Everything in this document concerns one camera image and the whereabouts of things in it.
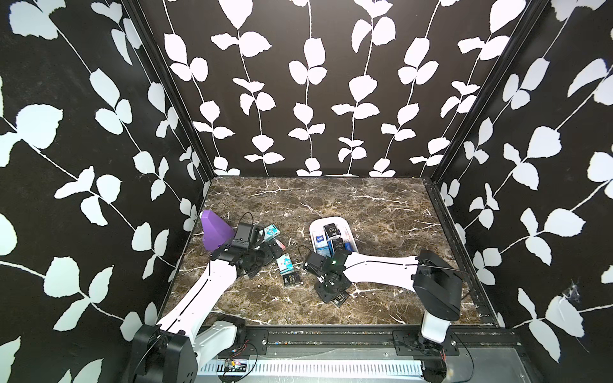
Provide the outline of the black tissue pack front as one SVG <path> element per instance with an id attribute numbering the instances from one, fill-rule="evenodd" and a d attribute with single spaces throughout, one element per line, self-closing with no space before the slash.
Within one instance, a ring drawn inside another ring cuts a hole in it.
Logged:
<path id="1" fill-rule="evenodd" d="M 346 300 L 348 300 L 348 298 L 349 294 L 346 291 L 343 291 L 336 297 L 334 297 L 331 302 L 334 304 L 335 307 L 340 308 L 346 302 Z"/>

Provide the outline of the teal bear tissue pack back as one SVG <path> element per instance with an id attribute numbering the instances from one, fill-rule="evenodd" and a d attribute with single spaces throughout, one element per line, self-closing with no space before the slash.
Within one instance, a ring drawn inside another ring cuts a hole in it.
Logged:
<path id="1" fill-rule="evenodd" d="M 280 230 L 272 223 L 264 228 L 263 233 L 264 240 L 269 241 L 275 239 L 280 234 Z"/>

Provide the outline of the teal bear tissue pack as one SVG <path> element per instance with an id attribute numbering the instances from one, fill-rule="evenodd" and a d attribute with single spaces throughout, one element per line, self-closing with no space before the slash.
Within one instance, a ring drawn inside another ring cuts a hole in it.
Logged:
<path id="1" fill-rule="evenodd" d="M 279 274 L 286 275 L 295 271 L 295 267 L 288 254 L 281 255 L 276 259 L 277 266 L 279 268 Z"/>
<path id="2" fill-rule="evenodd" d="M 264 228 L 263 233 L 264 240 L 269 241 L 275 239 L 280 234 L 280 230 L 272 223 Z"/>

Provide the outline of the pink Tempo tissue pack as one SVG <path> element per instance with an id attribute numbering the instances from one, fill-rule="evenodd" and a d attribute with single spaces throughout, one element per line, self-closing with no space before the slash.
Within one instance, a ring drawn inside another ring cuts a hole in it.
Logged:
<path id="1" fill-rule="evenodd" d="M 285 252 L 287 250 L 287 247 L 281 241 L 276 239 L 275 243 L 277 247 L 281 250 L 281 252 Z"/>

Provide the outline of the teal bear tissue pack front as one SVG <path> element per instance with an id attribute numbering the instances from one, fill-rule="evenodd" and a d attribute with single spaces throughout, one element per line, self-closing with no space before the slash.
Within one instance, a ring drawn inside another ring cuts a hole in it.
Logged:
<path id="1" fill-rule="evenodd" d="M 277 266 L 279 268 L 279 274 L 286 275 L 295 271 L 295 267 L 288 254 L 281 255 L 276 259 Z"/>

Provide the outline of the white plastic storage box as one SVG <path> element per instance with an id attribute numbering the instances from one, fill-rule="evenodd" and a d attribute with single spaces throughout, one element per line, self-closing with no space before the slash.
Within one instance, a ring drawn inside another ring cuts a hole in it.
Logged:
<path id="1" fill-rule="evenodd" d="M 338 229 L 341 231 L 341 238 L 343 239 L 343 242 L 351 242 L 354 252 L 357 252 L 358 248 L 353 233 L 351 231 L 351 227 L 349 223 L 340 216 L 320 218 L 311 223 L 311 225 L 309 226 L 309 233 L 313 250 L 315 251 L 317 247 L 321 247 L 322 245 L 328 246 L 327 238 L 324 233 L 323 227 L 329 223 L 336 224 Z"/>

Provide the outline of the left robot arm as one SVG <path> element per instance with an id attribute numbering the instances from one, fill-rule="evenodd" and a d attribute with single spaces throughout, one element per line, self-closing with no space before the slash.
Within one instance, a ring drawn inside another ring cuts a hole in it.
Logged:
<path id="1" fill-rule="evenodd" d="M 276 240 L 242 248 L 219 247 L 206 270 L 185 297 L 155 325 L 143 325 L 132 340 L 130 382 L 193 382 L 201 367 L 218 355 L 233 359 L 249 344 L 245 321 L 225 316 L 207 330 L 205 319 L 239 277 L 256 276 L 285 253 Z"/>

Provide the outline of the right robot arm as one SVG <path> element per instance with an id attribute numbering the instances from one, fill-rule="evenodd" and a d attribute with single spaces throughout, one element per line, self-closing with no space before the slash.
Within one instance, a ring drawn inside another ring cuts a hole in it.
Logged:
<path id="1" fill-rule="evenodd" d="M 324 303 L 361 282 L 412 291 L 426 311 L 418 335 L 421 340 L 443 344 L 451 323 L 461 317 L 462 272 L 426 249 L 417 256 L 392 258 L 348 250 L 331 257 L 311 252 L 303 268 L 318 279 L 314 288 Z"/>

